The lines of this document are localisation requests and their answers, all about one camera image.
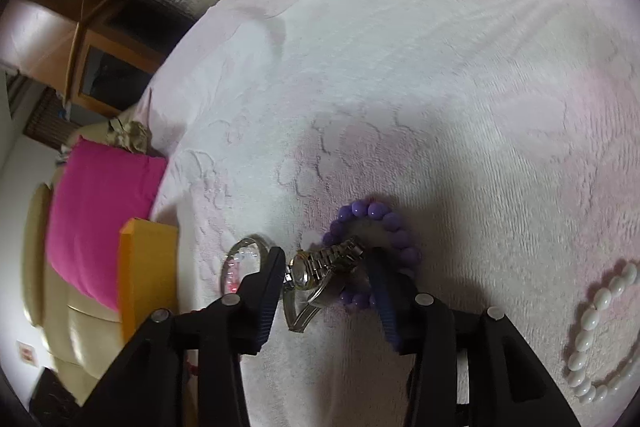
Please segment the orange cardboard tray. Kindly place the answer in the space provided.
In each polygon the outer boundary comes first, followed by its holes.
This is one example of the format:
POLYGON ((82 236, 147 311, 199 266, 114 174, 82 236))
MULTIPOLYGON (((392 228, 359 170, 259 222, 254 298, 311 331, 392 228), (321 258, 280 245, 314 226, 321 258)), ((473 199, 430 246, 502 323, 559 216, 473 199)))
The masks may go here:
POLYGON ((119 233, 117 306, 122 340, 128 343, 156 309, 178 311, 178 229, 139 218, 119 233))

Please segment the silver metal wristwatch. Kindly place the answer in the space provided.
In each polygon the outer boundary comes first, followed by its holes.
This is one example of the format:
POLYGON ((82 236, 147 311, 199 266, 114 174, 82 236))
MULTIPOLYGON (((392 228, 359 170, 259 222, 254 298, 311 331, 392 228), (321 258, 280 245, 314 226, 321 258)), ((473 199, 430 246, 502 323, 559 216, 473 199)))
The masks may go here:
POLYGON ((305 332, 320 311, 337 303, 363 257, 364 245, 357 237, 318 251, 299 251, 285 265, 282 286, 288 330, 305 332))

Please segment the magenta cushion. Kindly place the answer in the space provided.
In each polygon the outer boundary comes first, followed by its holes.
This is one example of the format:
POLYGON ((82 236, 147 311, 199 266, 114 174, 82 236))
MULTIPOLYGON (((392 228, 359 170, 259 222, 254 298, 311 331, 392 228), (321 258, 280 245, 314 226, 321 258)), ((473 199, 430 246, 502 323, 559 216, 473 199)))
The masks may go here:
POLYGON ((46 236, 51 267, 82 295, 117 309, 119 232, 148 219, 167 160, 79 138, 53 190, 46 236))

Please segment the olive crumpled cloth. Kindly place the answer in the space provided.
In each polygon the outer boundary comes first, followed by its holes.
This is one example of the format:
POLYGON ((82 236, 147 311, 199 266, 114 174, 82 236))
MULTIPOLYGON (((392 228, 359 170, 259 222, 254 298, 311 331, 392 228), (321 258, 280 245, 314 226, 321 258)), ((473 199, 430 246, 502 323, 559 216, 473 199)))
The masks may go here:
POLYGON ((151 132, 139 121, 113 118, 108 122, 106 144, 133 154, 149 152, 151 132))

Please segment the beige leather sofa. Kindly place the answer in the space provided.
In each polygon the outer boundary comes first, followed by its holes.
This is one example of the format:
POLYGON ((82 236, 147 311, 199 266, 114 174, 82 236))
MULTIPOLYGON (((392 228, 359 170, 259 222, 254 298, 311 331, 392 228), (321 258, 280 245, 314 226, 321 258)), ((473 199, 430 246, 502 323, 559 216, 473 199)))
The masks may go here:
POLYGON ((37 185, 24 228, 22 293, 25 317, 39 329, 56 376, 79 404, 122 350, 119 314, 67 284, 46 256, 46 232, 62 160, 49 183, 37 185))

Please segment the wooden cabinet column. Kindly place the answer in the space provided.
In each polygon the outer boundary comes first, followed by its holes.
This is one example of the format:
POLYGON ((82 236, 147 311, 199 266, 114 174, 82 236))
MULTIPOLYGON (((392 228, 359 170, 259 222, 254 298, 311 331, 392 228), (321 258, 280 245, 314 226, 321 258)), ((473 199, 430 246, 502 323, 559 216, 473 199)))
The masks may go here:
POLYGON ((131 31, 136 0, 9 0, 1 63, 76 104, 112 117, 139 100, 163 54, 131 31))

